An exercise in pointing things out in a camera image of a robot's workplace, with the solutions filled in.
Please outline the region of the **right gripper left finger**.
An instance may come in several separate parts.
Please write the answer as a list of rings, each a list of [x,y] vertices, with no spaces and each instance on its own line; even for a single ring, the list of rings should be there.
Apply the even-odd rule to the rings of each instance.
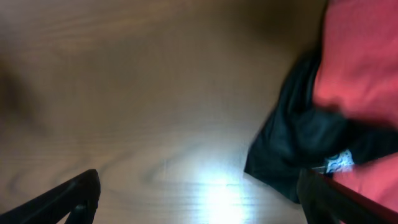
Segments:
[[[101,194],[98,172],[89,169],[1,215],[1,223],[92,224]]]

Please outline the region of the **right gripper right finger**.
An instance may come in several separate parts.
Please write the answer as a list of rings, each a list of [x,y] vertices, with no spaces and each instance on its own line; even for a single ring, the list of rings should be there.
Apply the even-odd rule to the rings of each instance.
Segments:
[[[311,224],[397,223],[397,212],[313,170],[300,171],[297,195]]]

